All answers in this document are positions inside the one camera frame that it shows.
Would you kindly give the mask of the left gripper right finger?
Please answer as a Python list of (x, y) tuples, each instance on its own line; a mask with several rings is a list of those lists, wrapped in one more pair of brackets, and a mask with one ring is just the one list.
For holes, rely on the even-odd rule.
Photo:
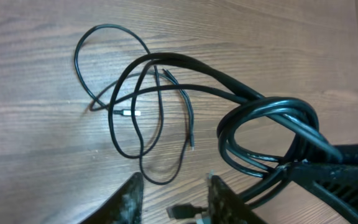
[(217, 175), (208, 179), (208, 214), (211, 223), (266, 224)]

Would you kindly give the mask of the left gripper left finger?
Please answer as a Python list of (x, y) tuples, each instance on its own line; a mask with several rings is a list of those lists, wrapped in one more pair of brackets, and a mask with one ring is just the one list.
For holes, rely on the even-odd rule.
[(135, 172), (81, 224), (141, 224), (144, 180)]

